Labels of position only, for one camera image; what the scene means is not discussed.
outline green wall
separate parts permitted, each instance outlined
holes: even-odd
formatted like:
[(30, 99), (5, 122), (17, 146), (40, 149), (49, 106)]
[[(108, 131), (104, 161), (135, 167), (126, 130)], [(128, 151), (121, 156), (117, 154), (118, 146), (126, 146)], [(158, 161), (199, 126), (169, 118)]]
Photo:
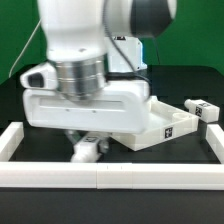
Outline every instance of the green wall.
[[(0, 1), (0, 83), (38, 22), (36, 0)], [(151, 40), (142, 40), (147, 64), (158, 64)], [(176, 20), (157, 38), (162, 65), (206, 65), (224, 74), (224, 0), (178, 0)], [(44, 61), (46, 43), (38, 31), (14, 73)]]

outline black label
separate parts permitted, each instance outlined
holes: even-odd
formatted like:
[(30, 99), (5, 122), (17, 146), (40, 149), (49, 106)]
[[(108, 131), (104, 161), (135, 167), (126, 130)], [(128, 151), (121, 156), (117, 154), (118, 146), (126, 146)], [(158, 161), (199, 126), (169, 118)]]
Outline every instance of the black label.
[(195, 114), (199, 117), (202, 116), (202, 109), (200, 107), (196, 107), (196, 111), (195, 111)]
[(199, 106), (202, 106), (202, 107), (210, 107), (211, 105), (208, 104), (208, 103), (202, 103), (202, 104), (198, 104)]
[(171, 138), (173, 136), (173, 128), (165, 129), (165, 139)]
[(97, 137), (87, 137), (84, 142), (95, 143), (97, 141)]
[(115, 37), (114, 40), (124, 40), (125, 41), (126, 38), (125, 37)]

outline white plastic part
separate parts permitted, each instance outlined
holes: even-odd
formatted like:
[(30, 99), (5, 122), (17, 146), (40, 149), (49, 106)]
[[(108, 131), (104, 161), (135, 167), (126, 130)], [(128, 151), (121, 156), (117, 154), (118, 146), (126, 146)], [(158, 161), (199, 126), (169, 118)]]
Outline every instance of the white plastic part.
[(108, 2), (108, 26), (114, 36), (132, 36), (130, 20), (133, 0)]
[(0, 163), (0, 187), (224, 190), (224, 166)]
[(138, 151), (197, 131), (198, 117), (159, 102), (156, 97), (148, 101), (149, 123), (142, 134), (113, 133), (112, 138)]
[(0, 187), (97, 188), (97, 164), (0, 163)]
[(0, 136), (0, 161), (9, 161), (23, 137), (23, 123), (12, 122)]
[(214, 106), (204, 100), (186, 100), (185, 107), (189, 112), (197, 115), (202, 121), (206, 123), (215, 122), (219, 120), (220, 108)]
[(99, 132), (141, 133), (147, 128), (148, 84), (114, 81), (91, 101), (71, 102), (56, 91), (26, 90), (24, 108), (32, 126)]
[(99, 133), (89, 132), (77, 144), (74, 145), (73, 163), (95, 163), (101, 156), (98, 152), (98, 144), (102, 137)]
[(177, 0), (167, 0), (171, 18), (174, 19), (177, 13)]
[(208, 125), (206, 140), (219, 161), (224, 164), (224, 132), (221, 127), (217, 124)]
[(224, 166), (133, 164), (133, 189), (224, 190)]
[(106, 54), (102, 26), (103, 2), (38, 0), (49, 60), (83, 61)]
[[(147, 69), (147, 65), (143, 63), (143, 46), (140, 40), (134, 37), (122, 38), (124, 40), (116, 40), (116, 37), (114, 37), (114, 41), (134, 66), (135, 71)], [(109, 38), (105, 37), (105, 40), (108, 48), (109, 72), (132, 72), (130, 66), (114, 48)]]
[(132, 164), (97, 165), (97, 188), (132, 189)]
[(29, 84), (29, 77), (35, 74), (41, 74), (44, 80), (43, 88), (46, 90), (55, 90), (58, 88), (57, 73), (55, 68), (48, 62), (37, 65), (36, 67), (25, 72), (21, 77), (20, 81), (24, 88), (32, 89), (33, 87)]

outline white bracket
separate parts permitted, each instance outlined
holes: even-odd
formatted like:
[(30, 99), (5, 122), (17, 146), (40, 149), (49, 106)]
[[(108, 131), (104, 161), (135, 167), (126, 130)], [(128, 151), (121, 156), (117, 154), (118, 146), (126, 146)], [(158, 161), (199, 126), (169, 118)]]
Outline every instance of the white bracket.
[[(22, 138), (22, 124), (12, 123), (0, 137), (2, 161)], [(222, 165), (0, 162), (0, 177), (13, 188), (224, 190)]]
[(149, 122), (144, 133), (112, 133), (111, 137), (138, 151), (197, 131), (198, 116), (160, 102), (156, 96), (150, 99)]

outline cable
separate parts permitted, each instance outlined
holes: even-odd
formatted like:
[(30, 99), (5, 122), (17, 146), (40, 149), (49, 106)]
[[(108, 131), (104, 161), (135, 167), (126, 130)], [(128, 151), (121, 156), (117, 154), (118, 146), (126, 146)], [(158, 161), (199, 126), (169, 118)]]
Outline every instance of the cable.
[(14, 70), (14, 68), (16, 67), (17, 63), (19, 62), (19, 60), (22, 58), (23, 54), (25, 53), (26, 49), (28, 48), (30, 42), (32, 41), (34, 35), (36, 34), (38, 28), (40, 27), (40, 24), (41, 24), (41, 20), (39, 20), (39, 22), (37, 23), (35, 29), (33, 30), (30, 38), (28, 39), (27, 43), (25, 44), (23, 50), (21, 51), (21, 53), (19, 54), (18, 58), (15, 60), (14, 64), (12, 65), (10, 71), (9, 71), (9, 78), (11, 78), (12, 76), (12, 72)]
[(128, 57), (122, 52), (122, 50), (115, 43), (115, 41), (114, 41), (114, 39), (112, 37), (112, 34), (110, 32), (110, 29), (108, 27), (108, 22), (107, 22), (107, 6), (108, 6), (108, 3), (109, 3), (109, 0), (104, 0), (104, 5), (103, 5), (103, 24), (104, 24), (104, 28), (105, 28), (105, 33), (109, 37), (109, 40), (112, 43), (112, 45), (114, 46), (114, 48), (124, 58), (124, 60), (127, 62), (127, 64), (129, 65), (129, 67), (131, 68), (131, 70), (135, 74), (136, 71), (134, 69), (134, 66), (132, 65), (132, 63), (130, 62), (130, 60), (128, 59)]
[(161, 65), (160, 56), (159, 56), (159, 48), (158, 48), (156, 38), (153, 38), (152, 41), (153, 41), (153, 44), (154, 44), (155, 49), (156, 49), (156, 56), (157, 56), (158, 63), (159, 63), (159, 65)]

